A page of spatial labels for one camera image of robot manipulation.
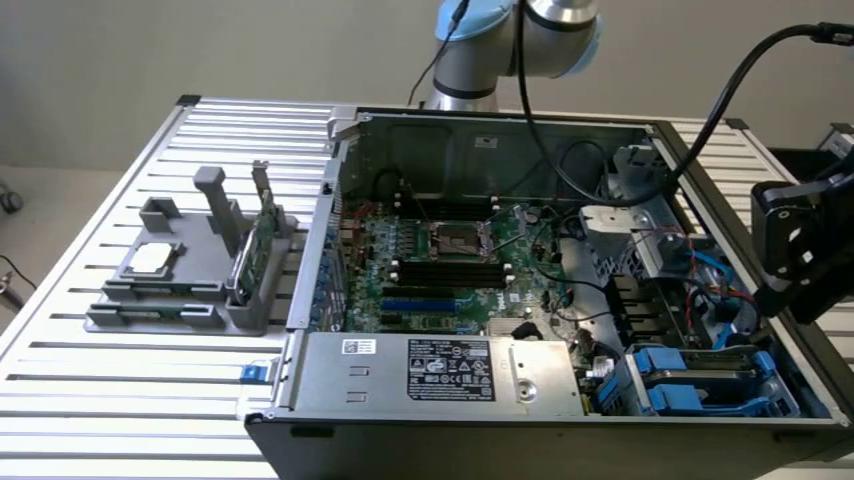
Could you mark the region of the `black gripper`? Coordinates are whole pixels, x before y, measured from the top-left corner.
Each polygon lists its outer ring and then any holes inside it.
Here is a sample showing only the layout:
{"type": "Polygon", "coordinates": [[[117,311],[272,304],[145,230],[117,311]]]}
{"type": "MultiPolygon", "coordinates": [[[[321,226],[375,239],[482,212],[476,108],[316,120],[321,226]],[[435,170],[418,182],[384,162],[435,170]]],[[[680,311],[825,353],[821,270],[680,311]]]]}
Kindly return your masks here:
{"type": "Polygon", "coordinates": [[[804,183],[766,181],[751,189],[751,234],[764,281],[762,315],[787,310],[812,323],[853,294],[853,156],[804,183]]]}

